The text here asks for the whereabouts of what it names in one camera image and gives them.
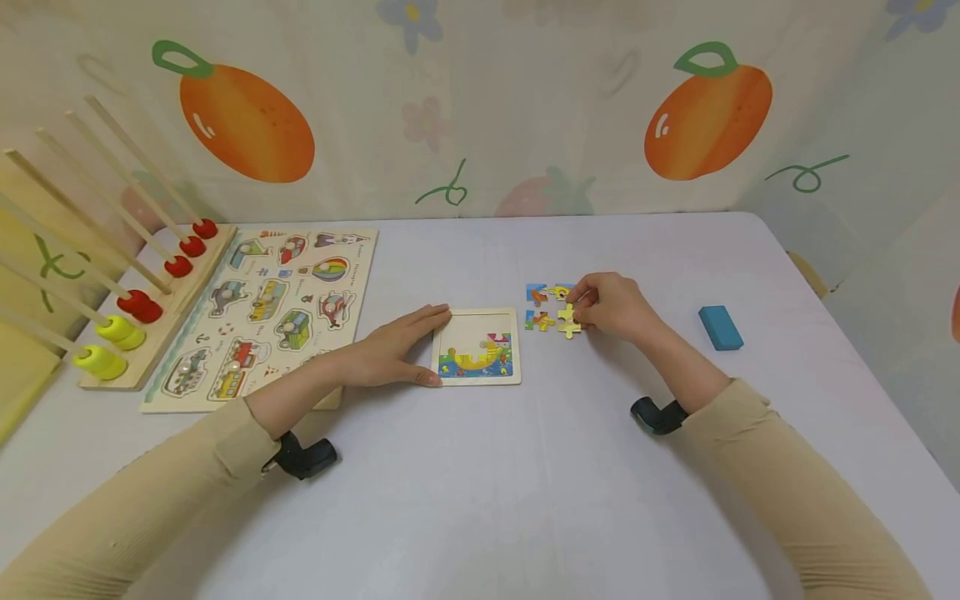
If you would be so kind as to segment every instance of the wooden peg puzzle board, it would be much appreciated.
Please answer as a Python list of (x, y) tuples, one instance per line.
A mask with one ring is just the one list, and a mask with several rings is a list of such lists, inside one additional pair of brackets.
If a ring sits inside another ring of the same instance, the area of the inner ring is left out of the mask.
[[(202, 413), (353, 342), (376, 229), (241, 229), (157, 369), (142, 413)], [(317, 404), (332, 410), (342, 390)]]

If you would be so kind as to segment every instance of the hot air balloon picture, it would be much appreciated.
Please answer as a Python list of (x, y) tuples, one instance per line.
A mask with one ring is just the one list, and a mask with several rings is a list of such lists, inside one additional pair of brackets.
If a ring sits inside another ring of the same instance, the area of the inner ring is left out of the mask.
[(312, 267), (300, 267), (297, 273), (302, 276), (314, 276), (320, 281), (333, 283), (344, 278), (350, 270), (350, 263), (342, 256), (333, 256)]
[[(176, 55), (182, 66), (167, 59)], [(180, 108), (190, 130), (229, 168), (253, 180), (290, 183), (313, 166), (313, 132), (278, 89), (249, 71), (202, 59), (162, 39), (154, 64), (180, 77)]]
[[(722, 64), (704, 67), (693, 59), (717, 55)], [(773, 103), (766, 73), (739, 64), (730, 47), (708, 41), (681, 56), (673, 67), (692, 77), (667, 96), (647, 126), (643, 151), (650, 168), (666, 180), (686, 181), (715, 173), (754, 141)]]

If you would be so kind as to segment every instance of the hand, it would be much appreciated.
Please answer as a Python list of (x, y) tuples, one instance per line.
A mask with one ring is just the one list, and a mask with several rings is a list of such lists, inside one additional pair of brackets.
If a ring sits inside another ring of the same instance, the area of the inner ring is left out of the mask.
[(446, 304), (427, 304), (374, 329), (366, 339), (324, 354), (323, 360), (333, 364), (338, 379), (348, 386), (369, 388), (407, 381), (428, 388), (440, 387), (436, 373), (411, 365), (404, 357), (420, 338), (449, 320), (450, 309)]
[(619, 273), (591, 273), (584, 276), (566, 295), (574, 305), (573, 318), (585, 328), (596, 327), (605, 333), (644, 346), (669, 330), (636, 281)]

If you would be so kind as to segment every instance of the blue block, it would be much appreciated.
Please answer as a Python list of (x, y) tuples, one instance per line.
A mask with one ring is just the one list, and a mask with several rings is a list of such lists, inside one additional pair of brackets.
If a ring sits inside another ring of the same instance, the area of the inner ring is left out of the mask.
[(700, 309), (700, 320), (718, 350), (736, 350), (743, 346), (743, 338), (736, 330), (726, 306), (704, 306)]

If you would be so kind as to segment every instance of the beige sleeve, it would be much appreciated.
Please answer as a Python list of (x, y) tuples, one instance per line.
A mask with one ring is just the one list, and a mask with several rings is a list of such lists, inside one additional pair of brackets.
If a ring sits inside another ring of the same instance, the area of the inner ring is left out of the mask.
[(746, 383), (734, 380), (684, 432), (773, 534), (808, 599), (930, 597), (883, 523)]
[(205, 509), (245, 492), (279, 452), (243, 399), (136, 459), (0, 574), (0, 599), (119, 598)]

